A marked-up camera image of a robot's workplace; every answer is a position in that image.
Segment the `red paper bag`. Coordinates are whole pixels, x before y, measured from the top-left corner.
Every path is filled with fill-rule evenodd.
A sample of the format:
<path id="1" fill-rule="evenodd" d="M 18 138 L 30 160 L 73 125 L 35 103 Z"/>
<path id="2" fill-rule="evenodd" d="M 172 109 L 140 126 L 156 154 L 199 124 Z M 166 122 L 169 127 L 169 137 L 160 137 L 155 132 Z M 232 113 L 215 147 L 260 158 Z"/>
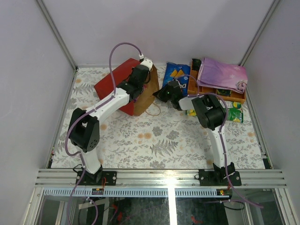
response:
<path id="1" fill-rule="evenodd" d="M 132 68 L 138 65 L 140 62 L 130 58 L 114 69 L 116 87 L 113 86 L 110 75 L 94 86 L 100 101 L 92 106 L 95 111 L 91 116 L 103 121 L 118 109 L 130 116 L 140 116 L 146 111 L 155 99 L 152 94 L 159 90 L 158 74 L 153 65 L 150 71 L 150 82 L 141 89 L 135 88 L 127 80 L 132 73 Z"/>

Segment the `blue Doritos chip bag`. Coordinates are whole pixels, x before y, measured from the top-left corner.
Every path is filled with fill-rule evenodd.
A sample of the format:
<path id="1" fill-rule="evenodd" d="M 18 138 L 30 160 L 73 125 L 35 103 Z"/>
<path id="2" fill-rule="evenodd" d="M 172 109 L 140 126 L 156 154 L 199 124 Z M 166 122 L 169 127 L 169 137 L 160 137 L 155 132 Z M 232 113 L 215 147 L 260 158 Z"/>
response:
<path id="1" fill-rule="evenodd" d="M 170 81 L 176 78 L 180 83 L 180 88 L 182 89 L 183 96 L 186 97 L 188 94 L 189 75 L 189 65 L 168 62 L 166 64 L 165 76 L 163 79 L 162 87 L 164 87 L 166 84 L 168 84 Z"/>

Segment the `green snack bag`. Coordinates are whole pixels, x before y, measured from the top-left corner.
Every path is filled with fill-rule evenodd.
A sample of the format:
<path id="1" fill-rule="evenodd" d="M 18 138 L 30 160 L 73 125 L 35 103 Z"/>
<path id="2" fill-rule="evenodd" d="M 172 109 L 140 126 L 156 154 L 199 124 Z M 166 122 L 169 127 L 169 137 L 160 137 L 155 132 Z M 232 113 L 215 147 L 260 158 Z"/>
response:
<path id="1" fill-rule="evenodd" d="M 228 120 L 233 122 L 243 123 L 244 116 L 243 116 L 242 104 L 239 102 L 226 101 L 226 105 L 229 111 Z M 185 113 L 187 116 L 196 116 L 196 112 L 193 109 L 186 110 Z"/>

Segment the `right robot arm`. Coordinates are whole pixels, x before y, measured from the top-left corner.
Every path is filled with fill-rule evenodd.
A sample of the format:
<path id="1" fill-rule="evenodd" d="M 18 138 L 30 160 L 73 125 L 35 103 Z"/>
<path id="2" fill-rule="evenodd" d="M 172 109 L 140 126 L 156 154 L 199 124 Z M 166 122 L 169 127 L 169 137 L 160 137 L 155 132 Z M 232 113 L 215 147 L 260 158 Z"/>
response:
<path id="1" fill-rule="evenodd" d="M 234 163 L 227 154 L 225 122 L 228 117 L 226 103 L 221 104 L 217 94 L 206 93 L 183 96 L 178 81 L 171 81 L 153 93 L 162 102 L 170 101 L 177 110 L 193 109 L 201 126 L 207 129 L 214 157 L 214 181 L 226 184 L 235 173 Z"/>

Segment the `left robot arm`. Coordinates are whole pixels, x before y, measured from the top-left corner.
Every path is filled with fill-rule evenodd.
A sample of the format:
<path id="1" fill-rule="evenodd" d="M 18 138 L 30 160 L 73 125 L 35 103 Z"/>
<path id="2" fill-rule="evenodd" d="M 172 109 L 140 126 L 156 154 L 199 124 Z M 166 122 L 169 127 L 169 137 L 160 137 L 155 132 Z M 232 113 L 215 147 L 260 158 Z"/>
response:
<path id="1" fill-rule="evenodd" d="M 96 159 L 95 147 L 100 139 L 100 124 L 113 112 L 136 99 L 150 81 L 153 63 L 144 60 L 132 68 L 131 74 L 118 85 L 111 72 L 113 91 L 97 104 L 82 110 L 73 111 L 68 128 L 65 150 L 69 156 L 80 155 L 83 169 L 87 172 L 86 179 L 92 185 L 102 181 L 101 163 Z"/>

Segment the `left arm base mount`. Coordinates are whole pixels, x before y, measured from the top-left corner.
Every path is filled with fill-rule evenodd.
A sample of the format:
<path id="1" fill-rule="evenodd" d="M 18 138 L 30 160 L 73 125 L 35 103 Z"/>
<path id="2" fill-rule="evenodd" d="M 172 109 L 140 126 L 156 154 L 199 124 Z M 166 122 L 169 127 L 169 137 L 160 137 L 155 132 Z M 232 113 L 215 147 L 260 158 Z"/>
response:
<path id="1" fill-rule="evenodd" d="M 99 171 L 95 174 L 85 172 L 79 182 L 80 186 L 115 186 L 117 181 L 116 171 Z"/>

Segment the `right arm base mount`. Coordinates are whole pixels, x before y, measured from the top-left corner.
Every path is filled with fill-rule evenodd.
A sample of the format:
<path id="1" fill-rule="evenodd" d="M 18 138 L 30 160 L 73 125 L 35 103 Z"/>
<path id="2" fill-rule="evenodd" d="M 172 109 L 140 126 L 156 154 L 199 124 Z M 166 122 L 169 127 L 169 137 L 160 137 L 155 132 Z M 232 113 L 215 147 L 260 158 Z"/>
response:
<path id="1" fill-rule="evenodd" d="M 242 185 L 240 173 L 238 171 L 228 173 L 228 177 L 232 185 L 238 187 Z M 200 186 L 204 186 L 204 187 L 229 185 L 229 181 L 225 174 L 225 171 L 220 172 L 220 171 L 199 169 L 198 173 L 194 176 L 194 179 L 198 180 L 200 182 Z"/>

